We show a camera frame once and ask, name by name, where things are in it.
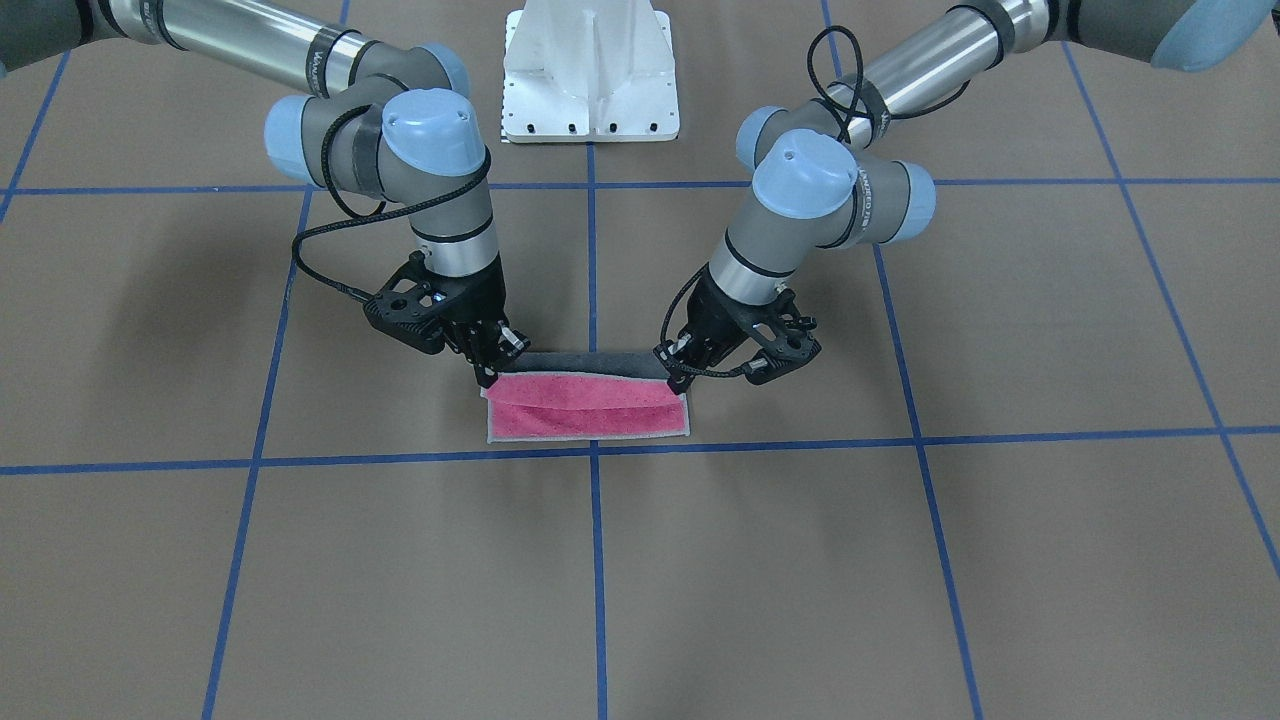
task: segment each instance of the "black gripper mount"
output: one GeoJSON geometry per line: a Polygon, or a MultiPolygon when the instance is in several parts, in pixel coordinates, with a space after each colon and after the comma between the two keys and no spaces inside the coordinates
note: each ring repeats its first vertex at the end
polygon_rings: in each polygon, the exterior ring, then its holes
{"type": "Polygon", "coordinates": [[[530,346],[507,322],[506,302],[500,259],[479,273],[451,278],[429,270],[426,256],[413,251],[364,309],[374,329],[410,347],[435,355],[448,346],[461,354],[476,382],[490,387],[530,346]]]}
{"type": "Polygon", "coordinates": [[[822,351],[813,337],[818,322],[800,314],[795,297],[795,291],[787,288],[768,305],[745,305],[724,295],[710,273],[703,272],[689,296],[689,323],[673,342],[653,351],[671,375],[667,386],[676,395],[686,392],[698,375],[680,365],[705,370],[722,363],[748,338],[760,346],[742,364],[751,384],[764,384],[806,365],[822,351]]]}

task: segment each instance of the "black band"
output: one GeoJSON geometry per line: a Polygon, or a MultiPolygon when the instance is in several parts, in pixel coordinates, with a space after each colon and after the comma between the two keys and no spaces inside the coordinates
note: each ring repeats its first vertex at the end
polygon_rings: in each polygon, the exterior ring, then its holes
{"type": "Polygon", "coordinates": [[[1084,41],[1080,40],[1080,0],[1070,0],[1066,4],[1066,37],[1071,42],[1084,45],[1084,41]]]}
{"type": "Polygon", "coordinates": [[[356,176],[356,187],[361,192],[376,190],[383,192],[383,181],[378,173],[378,146],[383,140],[383,108],[374,105],[356,126],[356,137],[351,147],[351,170],[356,176]]]}
{"type": "Polygon", "coordinates": [[[169,28],[164,26],[164,0],[141,0],[142,23],[147,26],[151,35],[164,40],[170,47],[187,51],[186,47],[173,41],[169,28]]]}
{"type": "Polygon", "coordinates": [[[728,238],[728,231],[724,231],[724,247],[728,247],[730,255],[732,255],[735,260],[737,260],[739,263],[741,263],[744,268],[746,268],[748,270],[751,270],[753,273],[755,273],[758,275],[764,275],[767,278],[780,278],[781,279],[781,278],[788,278],[788,277],[791,277],[791,273],[795,272],[795,270],[791,270],[788,273],[777,273],[774,270],[765,270],[764,268],[756,265],[755,263],[751,263],[746,258],[742,258],[742,255],[737,251],[737,249],[733,247],[733,241],[728,238]]]}
{"type": "MultiPolygon", "coordinates": [[[[854,190],[856,190],[856,188],[858,188],[858,184],[855,183],[854,184],[854,190]]],[[[854,234],[854,223],[858,220],[858,202],[856,202],[856,200],[858,200],[858,197],[855,196],[854,197],[854,208],[849,211],[849,224],[845,225],[845,232],[840,233],[840,237],[837,237],[835,242],[829,242],[827,245],[819,245],[818,250],[832,250],[835,247],[840,247],[841,245],[849,242],[849,238],[854,234]]]]}
{"type": "Polygon", "coordinates": [[[489,215],[489,219],[485,220],[483,225],[480,225],[479,228],[476,228],[476,229],[474,229],[474,231],[471,231],[468,233],[451,234],[451,236],[439,236],[439,234],[426,234],[426,233],[419,231],[417,228],[413,228],[413,234],[416,234],[417,237],[420,237],[420,238],[422,238],[422,240],[425,240],[428,242],[440,242],[440,243],[463,242],[463,241],[471,240],[472,237],[476,237],[480,233],[483,233],[484,231],[489,229],[489,225],[492,225],[492,224],[493,224],[493,215],[489,215]]]}
{"type": "Polygon", "coordinates": [[[111,12],[111,0],[97,0],[97,9],[102,12],[102,17],[106,18],[106,24],[111,26],[111,29],[116,32],[120,37],[129,37],[120,24],[115,22],[115,13],[111,12]]]}
{"type": "Polygon", "coordinates": [[[1009,17],[1009,10],[1000,3],[996,0],[966,0],[951,10],[956,8],[969,8],[980,13],[991,23],[991,27],[996,28],[996,36],[1000,37],[1000,53],[996,53],[996,61],[987,68],[988,70],[998,65],[1006,54],[1014,51],[1014,45],[1018,42],[1018,28],[1014,27],[1014,19],[1009,17]]]}
{"type": "Polygon", "coordinates": [[[311,95],[329,97],[329,87],[325,83],[325,65],[329,64],[329,53],[338,44],[338,38],[351,32],[351,29],[338,26],[324,26],[316,31],[311,38],[311,47],[307,49],[306,74],[307,87],[311,95]]]}
{"type": "MultiPolygon", "coordinates": [[[[904,163],[902,163],[901,160],[893,160],[893,161],[895,161],[895,163],[896,163],[896,164],[897,164],[897,165],[900,167],[900,168],[902,168],[902,172],[904,172],[904,173],[906,173],[906,196],[908,196],[908,197],[910,199],[910,197],[911,197],[911,192],[914,192],[914,191],[915,191],[915,188],[914,188],[914,187],[911,187],[911,170],[908,170],[908,169],[906,169],[906,165],[905,165],[905,164],[904,164],[904,163]]],[[[910,210],[910,201],[908,201],[908,210],[910,210]]],[[[902,213],[902,219],[901,219],[901,220],[900,220],[900,222],[897,223],[897,227],[896,227],[896,228],[893,228],[893,234],[891,234],[891,236],[888,236],[887,238],[884,238],[884,240],[879,241],[879,245],[884,245],[884,243],[890,242],[891,240],[893,240],[895,237],[897,237],[897,233],[902,232],[902,225],[905,225],[905,224],[906,224],[906,217],[908,217],[909,214],[910,214],[910,213],[908,213],[908,211],[904,211],[904,213],[902,213]]]]}
{"type": "Polygon", "coordinates": [[[351,72],[347,73],[347,87],[356,85],[356,69],[360,68],[361,60],[365,59],[365,53],[369,53],[369,49],[372,47],[374,45],[381,45],[381,44],[383,44],[381,40],[370,40],[364,46],[361,46],[360,50],[356,50],[356,56],[355,59],[351,60],[351,72]]]}
{"type": "Polygon", "coordinates": [[[888,111],[888,102],[884,102],[884,96],[881,95],[876,83],[867,78],[863,78],[861,100],[867,114],[872,117],[872,142],[876,142],[888,132],[888,124],[893,122],[893,113],[888,111]]]}
{"type": "Polygon", "coordinates": [[[392,76],[389,76],[387,73],[374,73],[374,74],[371,74],[369,77],[380,77],[380,78],[390,82],[396,87],[403,90],[404,92],[408,92],[408,86],[407,85],[404,85],[403,82],[401,82],[399,78],[393,78],[392,76]]]}
{"type": "Polygon", "coordinates": [[[81,15],[81,40],[76,44],[78,47],[93,40],[93,8],[90,6],[88,0],[76,0],[76,10],[81,15]]]}

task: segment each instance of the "white metal pedestal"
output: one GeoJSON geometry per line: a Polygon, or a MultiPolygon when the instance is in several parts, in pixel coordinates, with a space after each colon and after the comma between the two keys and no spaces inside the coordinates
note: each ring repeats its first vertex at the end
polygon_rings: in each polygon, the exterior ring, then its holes
{"type": "Polygon", "coordinates": [[[649,0],[529,0],[507,17],[503,138],[654,142],[680,133],[671,19],[649,0]]]}

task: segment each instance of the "pink towel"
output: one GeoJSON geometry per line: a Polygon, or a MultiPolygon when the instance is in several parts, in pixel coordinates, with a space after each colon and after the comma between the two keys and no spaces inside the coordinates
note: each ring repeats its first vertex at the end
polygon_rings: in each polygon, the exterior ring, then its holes
{"type": "Polygon", "coordinates": [[[594,373],[509,373],[480,392],[489,442],[689,434],[689,405],[659,379],[594,373]]]}

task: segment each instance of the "blue joint cap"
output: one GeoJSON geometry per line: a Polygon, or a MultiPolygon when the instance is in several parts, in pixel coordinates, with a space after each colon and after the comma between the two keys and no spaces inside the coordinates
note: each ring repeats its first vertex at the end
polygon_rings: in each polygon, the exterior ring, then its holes
{"type": "Polygon", "coordinates": [[[1151,64],[1198,73],[1228,59],[1275,8],[1274,0],[1199,0],[1160,41],[1151,64]]]}
{"type": "Polygon", "coordinates": [[[458,54],[448,47],[440,45],[439,42],[428,42],[426,45],[419,45],[422,50],[426,50],[440,63],[444,68],[444,77],[449,78],[449,87],[453,92],[463,97],[471,97],[471,76],[467,74],[467,65],[458,58],[458,54]]]}
{"type": "Polygon", "coordinates": [[[769,211],[796,220],[824,218],[849,201],[858,161],[844,145],[812,129],[782,133],[751,178],[769,211]]]}
{"type": "Polygon", "coordinates": [[[748,115],[742,120],[742,126],[737,128],[737,141],[735,145],[737,161],[742,163],[742,167],[748,172],[755,170],[755,147],[760,142],[760,133],[764,132],[764,123],[769,122],[769,118],[783,109],[777,105],[765,105],[748,115]]]}
{"type": "Polygon", "coordinates": [[[433,176],[470,176],[484,164],[475,108],[443,87],[392,97],[383,108],[383,138],[397,158],[433,176]]]}
{"type": "Polygon", "coordinates": [[[906,179],[910,183],[910,195],[906,200],[906,217],[902,225],[897,228],[893,237],[884,242],[899,242],[911,240],[924,232],[933,222],[933,213],[938,209],[938,188],[933,184],[933,176],[915,163],[897,161],[906,170],[906,179]]]}
{"type": "Polygon", "coordinates": [[[302,152],[302,110],[307,100],[310,97],[305,95],[289,95],[273,105],[262,128],[262,143],[266,145],[266,156],[275,169],[285,177],[320,187],[311,178],[307,158],[302,152]]]}

